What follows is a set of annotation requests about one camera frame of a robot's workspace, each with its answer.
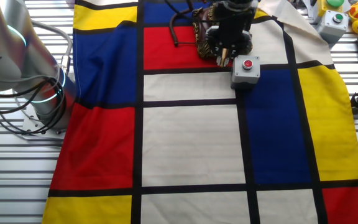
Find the blue square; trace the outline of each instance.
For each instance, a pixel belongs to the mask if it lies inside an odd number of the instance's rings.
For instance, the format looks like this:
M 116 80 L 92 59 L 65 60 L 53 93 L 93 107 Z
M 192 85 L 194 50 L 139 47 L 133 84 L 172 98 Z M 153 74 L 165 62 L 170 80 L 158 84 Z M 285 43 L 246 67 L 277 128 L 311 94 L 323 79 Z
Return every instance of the blue square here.
M 178 9 L 178 11 L 182 11 L 185 9 L 188 9 L 187 3 L 172 3 L 173 7 Z M 193 7 L 195 9 L 198 8 L 206 8 L 208 7 L 207 4 L 203 4 L 202 2 L 194 2 Z M 169 8 L 169 6 L 165 3 L 150 3 L 145 2 L 144 3 L 144 22 L 147 23 L 168 23 L 171 19 L 171 17 L 175 14 L 175 12 Z M 178 19 L 175 22 L 181 22 L 183 24 L 184 22 L 187 22 L 188 25 L 191 25 L 191 21 L 186 19 Z
M 261 71 L 244 100 L 256 184 L 310 182 L 290 71 Z
M 86 104 L 135 102 L 136 28 L 119 25 L 101 34 L 74 34 L 77 97 Z

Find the red square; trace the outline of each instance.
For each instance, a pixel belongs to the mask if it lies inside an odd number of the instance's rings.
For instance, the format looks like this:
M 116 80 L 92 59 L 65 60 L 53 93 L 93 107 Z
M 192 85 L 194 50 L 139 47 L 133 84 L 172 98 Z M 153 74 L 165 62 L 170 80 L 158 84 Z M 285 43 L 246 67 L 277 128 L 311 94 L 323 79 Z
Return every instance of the red square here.
M 323 189 L 329 224 L 358 224 L 358 187 Z
M 50 188 L 131 188 L 134 130 L 134 108 L 90 110 L 76 104 Z
M 174 28 L 179 42 L 195 42 L 193 27 Z M 216 59 L 203 60 L 195 44 L 173 45 L 168 27 L 144 29 L 144 69 L 210 68 L 217 67 Z

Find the black cable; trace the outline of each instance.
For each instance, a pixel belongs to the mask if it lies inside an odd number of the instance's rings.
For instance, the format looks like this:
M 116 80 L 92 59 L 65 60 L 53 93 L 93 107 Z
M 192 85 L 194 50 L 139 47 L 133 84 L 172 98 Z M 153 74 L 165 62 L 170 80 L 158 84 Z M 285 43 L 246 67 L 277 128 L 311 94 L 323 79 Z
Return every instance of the black cable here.
M 185 9 L 180 13 L 189 13 L 191 11 L 192 11 L 191 9 Z M 172 36 L 172 39 L 173 39 L 173 44 L 175 45 L 175 47 L 178 47 L 178 44 L 187 44 L 187 43 L 178 41 L 178 37 L 177 37 L 177 35 L 175 33 L 175 30 L 173 29 L 173 23 L 175 22 L 175 20 L 177 20 L 179 18 L 178 16 L 179 16 L 179 14 L 176 13 L 175 15 L 172 16 L 171 20 L 169 21 L 169 31 L 171 32 L 171 36 Z
M 12 132 L 12 133 L 14 133 L 14 134 L 39 134 L 39 133 L 44 133 L 44 132 L 48 131 L 50 128 L 54 127 L 54 126 L 60 121 L 60 119 L 63 117 L 63 115 L 64 115 L 64 113 L 65 113 L 66 98 L 64 97 L 64 91 L 60 91 L 60 90 L 63 89 L 63 87 L 61 86 L 60 83 L 58 83 L 58 86 L 57 86 L 57 87 L 58 87 L 58 89 L 55 90 L 55 91 L 57 92 L 57 100 L 56 100 L 56 105 L 55 105 L 55 106 L 61 107 L 62 104 L 60 103 L 60 100 L 62 100 L 62 98 L 63 98 L 63 109 L 62 109 L 62 111 L 60 112 L 60 115 L 59 115 L 58 119 L 56 119 L 56 121 L 55 121 L 50 127 L 49 127 L 49 125 L 50 125 L 50 123 L 51 123 L 53 120 L 55 120 L 55 118 L 57 117 L 56 115 L 57 115 L 59 109 L 57 109 L 57 110 L 53 113 L 52 117 L 50 118 L 50 120 L 49 120 L 49 122 L 48 122 L 47 124 L 45 124 L 44 126 L 42 126 L 41 128 L 39 128 L 38 130 L 35 130 L 35 131 L 25 131 L 25 130 L 23 130 L 23 129 L 21 129 L 21 128 L 18 128 L 17 126 L 15 126 L 15 125 L 12 124 L 11 122 L 9 122 L 9 121 L 5 118 L 5 116 L 4 116 L 3 114 L 0 114 L 1 118 L 2 118 L 7 124 L 9 124 L 12 128 L 14 128 L 14 129 L 16 129 L 16 130 L 18 130 L 18 131 L 15 131 L 15 130 L 12 130 L 12 129 L 8 128 L 6 125 L 4 125 L 4 124 L 2 123 L 1 120 L 0 120 L 0 125 L 1 125 L 3 128 L 5 128 L 6 130 L 8 130 L 8 131 L 10 131 L 10 132 Z
M 187 3 L 187 6 L 189 7 L 189 9 L 190 9 L 191 11 L 193 11 L 193 10 L 194 10 L 194 7 L 193 7 L 193 3 L 191 2 L 191 0 L 186 0 L 186 3 Z
M 236 17 L 236 16 L 242 16 L 244 14 L 248 14 L 247 11 L 245 12 L 240 12 L 240 13 L 237 13 L 237 14 L 234 14 L 232 16 L 227 16 L 227 17 L 223 17 L 223 18 L 220 18 L 220 19 L 216 19 L 216 20 L 213 20 L 213 21 L 206 21 L 206 20 L 202 20 L 202 19 L 198 19 L 198 18 L 190 18 L 186 15 L 184 15 L 182 12 L 180 12 L 178 9 L 176 9 L 174 6 L 172 6 L 172 4 L 168 1 L 168 0 L 164 0 L 165 3 L 167 3 L 167 5 L 169 6 L 169 8 L 171 8 L 176 14 L 178 14 L 178 16 L 182 16 L 182 18 L 184 19 L 187 19 L 189 21 L 197 21 L 197 22 L 207 22 L 207 23 L 216 23 L 216 22 L 220 22 L 220 21 L 223 21 L 225 19 L 230 19 L 230 18 L 233 18 L 233 17 Z
M 29 105 L 29 104 L 31 103 L 32 100 L 34 100 L 34 98 L 37 96 L 37 94 L 41 91 L 42 87 L 44 87 L 44 86 L 48 83 L 49 80 L 51 80 L 51 78 L 48 78 L 48 79 L 45 80 L 44 82 L 41 82 L 42 85 L 40 85 L 40 86 L 38 87 L 38 89 L 34 92 L 34 94 L 30 97 L 30 99 L 29 99 L 25 104 L 23 104 L 22 106 L 19 106 L 19 107 L 15 108 L 15 109 L 12 109 L 12 110 L 0 111 L 0 114 L 13 113 L 13 112 L 16 112 L 16 111 L 19 111 L 19 110 L 25 108 L 27 105 Z
M 47 80 L 42 81 L 42 82 L 36 84 L 35 86 L 33 86 L 32 88 L 29 88 L 28 90 L 23 91 L 23 92 L 20 92 L 20 93 L 7 94 L 7 95 L 5 95 L 5 94 L 0 94 L 0 97 L 9 98 L 9 97 L 22 96 L 22 95 L 24 95 L 24 94 L 28 94 L 28 93 L 30 93 L 31 91 L 37 89 L 37 88 L 38 88 L 39 86 L 41 86 L 41 85 L 44 86 L 47 82 L 48 82 Z

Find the workbench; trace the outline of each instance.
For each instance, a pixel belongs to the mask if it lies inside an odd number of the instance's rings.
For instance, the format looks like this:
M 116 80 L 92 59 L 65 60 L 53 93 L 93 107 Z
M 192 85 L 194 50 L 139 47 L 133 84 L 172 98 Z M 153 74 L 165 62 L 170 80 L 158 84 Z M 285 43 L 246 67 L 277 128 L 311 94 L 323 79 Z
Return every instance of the workbench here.
M 73 33 L 73 0 L 26 0 L 32 19 Z M 298 10 L 307 18 L 306 9 Z M 35 28 L 48 50 L 60 61 L 66 41 L 49 31 Z M 336 70 L 349 91 L 349 99 L 358 93 L 357 35 L 348 32 L 331 49 Z M 69 76 L 73 77 L 73 67 Z M 17 107 L 13 99 L 1 99 L 1 109 Z M 23 125 L 18 111 L 6 115 L 15 125 Z M 354 116 L 358 138 L 358 115 Z M 40 223 L 60 152 L 61 141 L 26 141 L 0 126 L 0 223 Z

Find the white square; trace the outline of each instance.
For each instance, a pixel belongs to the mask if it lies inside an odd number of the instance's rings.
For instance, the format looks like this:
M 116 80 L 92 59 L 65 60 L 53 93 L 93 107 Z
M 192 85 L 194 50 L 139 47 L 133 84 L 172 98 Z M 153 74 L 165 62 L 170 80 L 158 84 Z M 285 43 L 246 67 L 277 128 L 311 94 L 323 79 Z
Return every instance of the white square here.
M 286 24 L 284 24 L 284 31 L 292 38 L 297 63 L 310 62 L 316 59 L 323 65 L 334 63 L 328 43 L 320 36 L 311 35 L 305 30 Z
M 144 76 L 144 101 L 233 99 L 231 72 Z
M 236 105 L 144 108 L 142 186 L 244 184 Z
M 273 20 L 252 24 L 252 45 L 250 56 L 260 57 L 261 65 L 287 64 L 283 29 Z
M 248 224 L 247 192 L 142 196 L 142 224 Z
M 318 223 L 311 189 L 259 191 L 257 196 L 260 224 Z

